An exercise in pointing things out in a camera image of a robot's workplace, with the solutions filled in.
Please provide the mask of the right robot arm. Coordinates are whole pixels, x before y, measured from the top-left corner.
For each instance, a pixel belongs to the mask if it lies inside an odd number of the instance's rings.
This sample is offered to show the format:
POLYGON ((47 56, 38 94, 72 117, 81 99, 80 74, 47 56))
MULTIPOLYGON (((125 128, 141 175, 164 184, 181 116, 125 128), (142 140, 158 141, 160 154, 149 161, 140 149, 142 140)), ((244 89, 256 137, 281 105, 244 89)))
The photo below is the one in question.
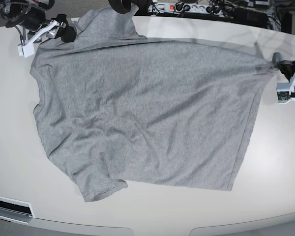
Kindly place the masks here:
POLYGON ((49 39, 60 38, 66 43, 74 42, 77 33, 69 25, 65 14, 50 20, 46 18, 46 11, 54 4, 53 0, 0 0, 0 18, 6 21, 6 28, 16 28, 21 46, 26 45, 26 33, 32 36, 34 43, 43 36, 49 39))

